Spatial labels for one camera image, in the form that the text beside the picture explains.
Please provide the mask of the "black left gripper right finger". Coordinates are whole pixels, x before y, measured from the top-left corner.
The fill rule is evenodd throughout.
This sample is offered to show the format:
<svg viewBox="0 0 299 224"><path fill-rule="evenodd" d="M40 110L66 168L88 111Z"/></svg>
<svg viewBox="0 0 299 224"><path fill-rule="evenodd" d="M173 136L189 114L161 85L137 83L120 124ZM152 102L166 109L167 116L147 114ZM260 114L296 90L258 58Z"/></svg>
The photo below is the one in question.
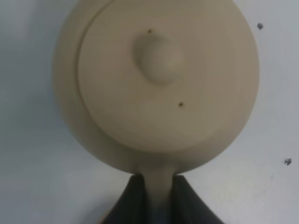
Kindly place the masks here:
<svg viewBox="0 0 299 224"><path fill-rule="evenodd" d="M223 224L183 175L175 175L171 190L172 224Z"/></svg>

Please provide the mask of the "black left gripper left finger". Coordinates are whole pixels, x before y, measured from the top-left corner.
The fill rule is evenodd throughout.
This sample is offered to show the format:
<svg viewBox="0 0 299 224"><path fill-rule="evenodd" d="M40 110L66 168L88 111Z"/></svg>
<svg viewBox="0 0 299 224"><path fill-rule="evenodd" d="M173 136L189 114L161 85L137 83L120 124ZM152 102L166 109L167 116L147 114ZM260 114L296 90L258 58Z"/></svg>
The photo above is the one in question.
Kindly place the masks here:
<svg viewBox="0 0 299 224"><path fill-rule="evenodd" d="M145 188L144 177L132 175L115 206L103 224L152 224L153 214Z"/></svg>

